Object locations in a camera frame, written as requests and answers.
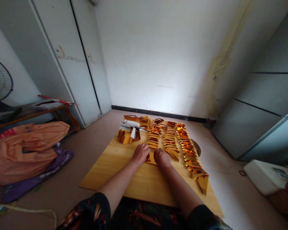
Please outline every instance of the refrigerator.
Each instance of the refrigerator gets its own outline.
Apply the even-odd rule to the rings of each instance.
[[[287,120],[288,74],[250,73],[212,133],[234,159],[263,160],[248,152]]]
[[[234,159],[288,162],[288,14],[212,134]]]

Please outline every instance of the orange plastic bag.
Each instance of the orange plastic bag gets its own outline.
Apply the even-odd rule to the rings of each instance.
[[[44,172],[58,156],[51,147],[68,130],[68,124],[56,121],[41,125],[21,125],[1,134],[0,185],[25,180]]]

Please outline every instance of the cable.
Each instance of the cable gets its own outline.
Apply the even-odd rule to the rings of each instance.
[[[6,205],[6,204],[0,204],[0,207],[6,207],[9,209],[13,209],[16,211],[23,211],[23,212],[30,212],[30,213],[39,213],[39,212],[51,212],[54,216],[54,229],[57,227],[57,215],[53,210],[46,209],[46,210],[32,210],[32,209],[24,209],[16,206]]]
[[[0,204],[0,208],[9,208],[9,209],[13,209],[16,211],[23,211],[23,212],[30,212],[30,213],[41,213],[41,212],[51,212],[54,216],[54,229],[57,227],[57,215],[55,214],[55,212],[53,210],[47,209],[47,210],[31,210],[31,209],[24,209],[24,208],[20,208],[20,207],[16,207],[16,206],[11,206],[11,205],[7,205],[7,204]]]

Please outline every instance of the plastic bag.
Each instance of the plastic bag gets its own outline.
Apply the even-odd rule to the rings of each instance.
[[[27,124],[0,135],[0,185],[37,176],[58,156],[51,148],[69,130],[62,122]]]
[[[45,172],[27,180],[22,180],[5,186],[3,192],[4,203],[10,203],[22,197],[35,186],[53,176],[74,157],[73,151],[65,151],[59,149],[57,146],[54,147],[54,151],[58,154],[58,157],[55,158],[55,160],[50,164]]]

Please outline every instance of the electric fan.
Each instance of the electric fan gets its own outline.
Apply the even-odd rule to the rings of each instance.
[[[0,62],[0,121],[1,123],[12,120],[21,111],[21,108],[14,108],[1,102],[11,93],[12,90],[13,90],[12,77],[9,71]]]

